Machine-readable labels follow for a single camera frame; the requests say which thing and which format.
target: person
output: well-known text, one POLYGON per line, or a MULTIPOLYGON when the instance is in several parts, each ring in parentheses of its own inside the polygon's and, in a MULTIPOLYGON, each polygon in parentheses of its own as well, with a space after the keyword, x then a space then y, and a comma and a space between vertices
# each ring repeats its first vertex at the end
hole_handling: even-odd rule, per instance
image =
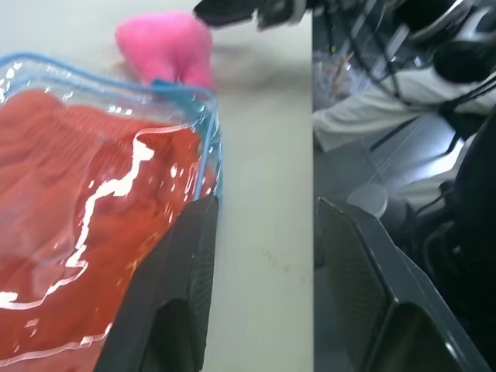
MULTIPOLYGON (((476 84, 455 84, 442 79, 432 67, 422 70, 405 70, 396 74, 399 91, 404 100, 422 105, 450 101, 476 88, 476 84)), ((394 91, 392 79, 383 86, 394 91)), ((496 90, 460 105, 458 112, 487 115, 496 102, 496 90)), ((323 151, 330 151, 364 136, 393 129, 415 119, 426 110, 411 108, 372 86, 361 94, 352 95, 331 108, 313 114, 315 140, 323 151)))

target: black cable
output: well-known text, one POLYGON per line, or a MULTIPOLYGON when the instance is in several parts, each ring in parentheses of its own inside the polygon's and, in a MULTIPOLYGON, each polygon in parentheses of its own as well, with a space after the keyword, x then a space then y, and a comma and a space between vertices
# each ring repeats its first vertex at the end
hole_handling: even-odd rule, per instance
POLYGON ((467 99, 466 101, 462 101, 461 103, 465 103, 465 102, 467 102, 467 101, 471 101, 471 100, 473 100, 473 99, 479 98, 479 97, 480 97, 480 96, 482 96, 482 95, 486 95, 486 94, 487 94, 487 93, 489 93, 490 91, 493 91, 495 88, 496 88, 496 84, 492 84, 489 88, 486 88, 486 89, 484 89, 483 91, 480 91, 480 92, 478 92, 478 93, 476 93, 476 94, 474 94, 474 95, 470 96, 470 98, 469 98, 469 99, 467 99))
POLYGON ((433 201, 431 201, 430 203, 423 205, 421 208, 417 209, 417 212, 415 212, 415 215, 420 215, 427 208, 431 208, 434 204, 440 202, 443 198, 444 198, 444 195, 440 195, 437 198, 435 198, 433 201))

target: floor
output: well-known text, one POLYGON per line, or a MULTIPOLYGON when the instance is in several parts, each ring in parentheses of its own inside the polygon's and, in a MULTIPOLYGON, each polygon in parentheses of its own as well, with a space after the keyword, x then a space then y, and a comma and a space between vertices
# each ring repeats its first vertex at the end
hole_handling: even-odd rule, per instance
MULTIPOLYGON (((320 17, 314 18, 314 50, 326 44, 320 17)), ((462 143, 449 155, 443 153, 453 138, 453 130, 437 115, 425 115, 376 149, 368 149, 386 133, 368 137, 328 153, 314 153, 314 200, 318 197, 346 200, 359 186, 378 182, 389 189, 407 185, 449 170, 462 143)), ((315 227, 315 245, 320 244, 315 227)), ((332 306, 328 272, 315 271, 314 326, 315 372, 352 371, 346 347, 339 336, 332 306)))

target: wire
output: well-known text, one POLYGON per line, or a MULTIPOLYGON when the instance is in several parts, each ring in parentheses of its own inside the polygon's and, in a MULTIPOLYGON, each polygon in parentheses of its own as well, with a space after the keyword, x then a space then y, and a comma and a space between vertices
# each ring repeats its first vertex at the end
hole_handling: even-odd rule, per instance
POLYGON ((437 198, 435 198, 433 201, 431 201, 430 203, 420 207, 419 209, 417 209, 417 212, 415 212, 415 215, 420 215, 422 212, 424 212, 426 209, 428 208, 431 208, 433 205, 435 205, 436 203, 439 203, 442 199, 443 199, 444 195, 440 195, 438 196, 437 198))

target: black object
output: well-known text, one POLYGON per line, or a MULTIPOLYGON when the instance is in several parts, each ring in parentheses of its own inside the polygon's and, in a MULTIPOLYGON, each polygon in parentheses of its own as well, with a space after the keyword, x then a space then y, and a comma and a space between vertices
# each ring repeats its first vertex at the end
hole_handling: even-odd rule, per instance
POLYGON ((394 15, 410 29, 411 42, 438 47, 458 33, 472 7, 471 0, 397 0, 394 15))
POLYGON ((138 266, 95 371, 200 371, 218 210, 214 196, 188 204, 138 266))
POLYGON ((295 0, 202 0, 195 14, 209 26, 224 27, 249 22, 257 12, 258 28, 267 29, 289 21, 294 6, 295 0))
POLYGON ((319 200, 336 312, 356 372, 489 372, 429 278, 372 215, 319 200))
POLYGON ((491 74, 494 59, 483 46, 472 43, 447 43, 441 46, 432 62, 439 76, 457 84, 484 81, 491 74))
POLYGON ((203 0, 195 6, 196 15, 207 25, 223 27, 238 22, 249 22, 260 0, 203 0))
POLYGON ((496 108, 480 128, 455 180, 455 224, 470 260, 496 258, 496 108))

